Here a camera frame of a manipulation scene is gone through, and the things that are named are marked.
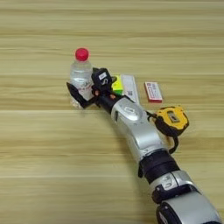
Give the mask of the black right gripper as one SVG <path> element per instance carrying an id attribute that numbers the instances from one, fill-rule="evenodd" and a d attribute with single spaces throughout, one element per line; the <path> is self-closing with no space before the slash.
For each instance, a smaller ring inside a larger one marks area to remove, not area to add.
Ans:
<path id="1" fill-rule="evenodd" d="M 112 84 L 117 81 L 117 77 L 111 76 Z M 78 89 L 71 83 L 66 84 L 70 95 L 81 105 L 83 109 L 95 104 L 99 108 L 105 109 L 109 114 L 115 104 L 123 97 L 119 94 L 114 93 L 112 90 L 101 91 L 100 89 L 94 88 L 92 93 L 93 96 L 90 100 L 86 100 L 78 91 Z"/>

